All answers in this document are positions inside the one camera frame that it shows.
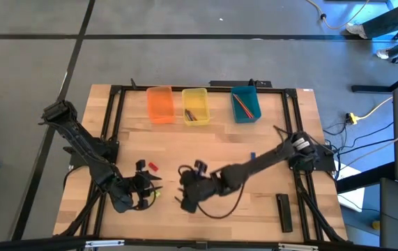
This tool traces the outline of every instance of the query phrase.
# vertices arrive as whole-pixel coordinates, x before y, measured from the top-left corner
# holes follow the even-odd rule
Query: gray floor
[[[317,1],[331,24],[339,24],[361,3]],[[0,33],[77,33],[87,0],[0,0]],[[358,22],[387,10],[371,3]],[[271,33],[338,34],[317,21],[316,10],[294,1],[97,1],[87,33]],[[0,241],[6,240],[45,128],[37,125],[66,73],[73,40],[0,40]],[[269,79],[276,87],[315,90],[324,127],[346,112],[367,113],[386,95],[354,94],[352,84],[389,85],[398,65],[372,53],[389,43],[281,40],[89,40],[84,41],[67,99],[84,112],[90,85],[170,84],[205,86],[214,79]],[[348,129],[348,144],[392,121],[391,103]],[[392,129],[374,135],[391,138]],[[328,137],[336,145],[341,139]],[[67,170],[67,145],[55,137],[25,238],[51,236]],[[342,162],[359,156],[345,155]],[[392,160],[392,148],[356,162],[362,171]]]

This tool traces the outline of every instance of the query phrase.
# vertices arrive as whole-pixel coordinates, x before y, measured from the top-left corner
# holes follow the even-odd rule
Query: chair wheel
[[[391,63],[398,63],[398,58],[392,59]]]
[[[395,34],[395,36],[392,38],[392,40],[397,40],[398,39],[398,33]]]

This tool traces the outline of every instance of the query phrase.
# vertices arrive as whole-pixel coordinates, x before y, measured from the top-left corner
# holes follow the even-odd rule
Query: wooden tabletop
[[[82,119],[82,125],[99,137],[109,97],[110,85],[94,84]],[[298,101],[304,129],[315,139],[323,142],[323,131],[312,90],[298,89]],[[193,166],[197,159],[208,164],[208,171],[228,164],[242,163],[250,159],[250,153],[260,155],[280,142],[273,125],[285,128],[281,95],[258,93],[262,117],[256,123],[236,124],[231,110],[229,93],[208,93],[211,112],[209,125],[190,127],[182,118],[181,92],[174,92],[176,122],[151,124],[147,112],[145,91],[126,91],[123,114],[119,128],[120,149],[117,167],[123,176],[133,176],[135,163],[145,159],[153,162],[161,177],[155,186],[162,185],[161,195],[154,205],[145,211],[117,213],[110,204],[105,205],[101,237],[145,238],[171,240],[211,241],[265,241],[302,242],[298,203],[293,174],[287,163],[281,162],[254,175],[246,184],[243,196],[234,213],[223,220],[213,220],[197,211],[189,214],[174,199],[181,197],[180,165]],[[289,101],[291,112],[293,106]],[[112,111],[115,117],[116,108]],[[109,132],[112,131],[113,119]],[[339,207],[333,180],[325,172],[314,172],[314,187],[318,206],[326,220],[343,238],[346,230]],[[90,176],[88,168],[73,172],[67,180],[54,233],[65,230],[86,203]],[[281,231],[275,195],[289,195],[293,220],[293,232]],[[210,214],[223,215],[236,202],[238,192],[227,197],[212,197],[201,206]],[[93,210],[89,233],[93,232]],[[310,235],[315,238],[313,219],[307,209]]]

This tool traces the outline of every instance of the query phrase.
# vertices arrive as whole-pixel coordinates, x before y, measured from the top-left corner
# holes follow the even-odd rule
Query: white cable
[[[306,0],[306,1],[309,2],[310,4],[312,4],[313,6],[315,6],[315,8],[316,8],[316,9],[318,10],[318,12],[319,12],[319,15],[322,15],[322,14],[326,15],[326,14],[323,12],[323,10],[321,10],[321,8],[319,8],[318,4],[316,4],[316,3],[313,2],[312,0]],[[367,3],[369,3],[369,1],[370,1],[370,0],[367,0],[367,1],[365,2],[365,4],[363,4],[363,6],[361,7],[361,9],[360,9],[349,21],[347,21],[347,22],[346,22],[345,24],[343,24],[343,25],[336,26],[336,27],[332,27],[332,26],[330,26],[330,25],[327,23],[327,19],[326,19],[325,17],[323,17],[323,20],[324,20],[324,22],[326,23],[326,26],[327,26],[329,29],[337,30],[337,29],[339,29],[339,28],[342,28],[342,27],[344,27],[344,25],[346,25],[346,24],[348,24],[349,22],[351,22],[358,14],[360,14],[361,10],[367,5]]]
[[[368,156],[369,154],[373,154],[373,153],[375,153],[375,152],[377,152],[377,151],[380,151],[381,149],[384,149],[385,147],[387,147],[387,146],[389,146],[389,145],[391,145],[391,144],[394,144],[395,142],[398,142],[398,138],[394,139],[394,140],[391,141],[390,143],[387,143],[386,145],[384,145],[384,146],[382,146],[382,147],[380,147],[380,148],[377,148],[377,149],[375,149],[375,150],[373,150],[373,151],[370,151],[369,153],[366,153],[366,154],[364,154],[364,155],[362,155],[362,156],[356,158],[355,160],[353,160],[352,162],[350,162],[350,163],[347,164],[346,166],[347,166],[347,167],[350,167],[350,166],[352,165],[352,163],[354,163],[355,161],[357,161],[357,160],[359,160],[359,159],[361,159],[361,158],[364,158],[364,157]]]
[[[385,104],[387,101],[389,101],[389,100],[392,100],[392,96],[389,97],[387,100],[381,102],[380,105],[377,105],[377,106],[376,106],[375,108],[373,108],[373,110],[370,111],[368,114],[366,114],[366,115],[364,115],[364,116],[361,116],[361,117],[358,117],[358,118],[357,118],[357,121],[359,121],[359,120],[361,120],[361,119],[365,119],[365,118],[367,118],[368,116],[371,116],[371,114],[373,114],[380,106],[384,105],[384,104]]]

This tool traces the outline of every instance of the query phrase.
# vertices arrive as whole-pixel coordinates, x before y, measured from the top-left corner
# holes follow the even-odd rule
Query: table leg
[[[361,174],[343,178],[337,181],[337,193],[350,192],[352,190],[363,188],[368,185],[373,185],[380,182],[381,178],[388,178],[395,180],[395,165],[394,162],[381,165]]]
[[[353,85],[351,87],[352,92],[361,93],[392,93],[398,89],[398,81],[392,86],[368,86],[368,85]]]

